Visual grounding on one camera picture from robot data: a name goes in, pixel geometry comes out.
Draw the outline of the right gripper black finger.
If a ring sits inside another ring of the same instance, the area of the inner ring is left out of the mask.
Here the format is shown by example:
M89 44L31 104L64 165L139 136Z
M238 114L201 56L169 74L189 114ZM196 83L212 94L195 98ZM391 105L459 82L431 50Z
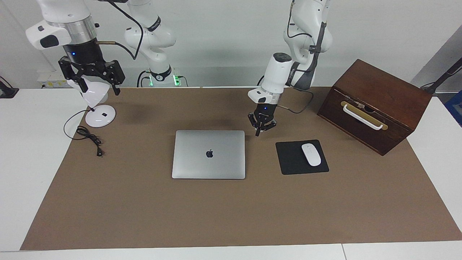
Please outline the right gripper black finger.
M106 70L108 72L107 82L111 84L114 94L118 96L121 93L118 85L121 85L126 78L119 61L107 62Z
M82 93L88 91L87 83L82 77L85 71L83 65L73 63L69 57L62 57L59 59L59 66L66 80L76 83L80 87Z

